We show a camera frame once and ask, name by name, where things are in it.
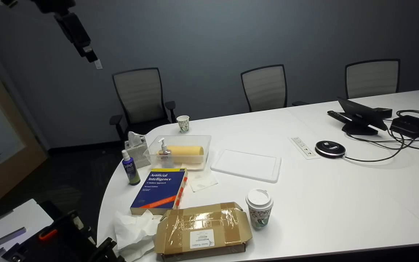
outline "power outlet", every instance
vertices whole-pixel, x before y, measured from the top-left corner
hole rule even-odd
[[[319,156],[315,154],[299,137],[291,138],[292,144],[302,153],[306,159],[318,159]]]

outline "floor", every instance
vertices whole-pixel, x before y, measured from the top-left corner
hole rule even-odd
[[[76,152],[52,153],[50,158],[0,200],[0,215],[30,198],[51,201],[60,211],[77,210],[85,225],[96,227],[103,194],[122,159],[121,146]],[[299,257],[289,262],[418,261],[419,246]]]

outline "book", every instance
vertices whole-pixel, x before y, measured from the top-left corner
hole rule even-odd
[[[179,207],[187,182],[186,168],[153,168],[130,206],[132,214],[164,214]]]

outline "wooden door frame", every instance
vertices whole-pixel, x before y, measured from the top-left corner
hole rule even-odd
[[[15,130],[25,148],[0,164],[0,174],[11,174],[7,179],[0,179],[0,198],[24,179],[31,171],[46,160],[47,156],[41,145],[35,139],[28,124],[20,114],[17,106],[7,93],[0,80],[0,109]]]

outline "mesh chair back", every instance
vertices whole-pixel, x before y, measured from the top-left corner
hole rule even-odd
[[[167,117],[158,68],[116,73],[113,82],[129,124]]]
[[[251,112],[287,106],[284,65],[248,70],[241,73],[241,78]]]
[[[347,98],[377,96],[399,90],[400,60],[379,60],[346,66]]]

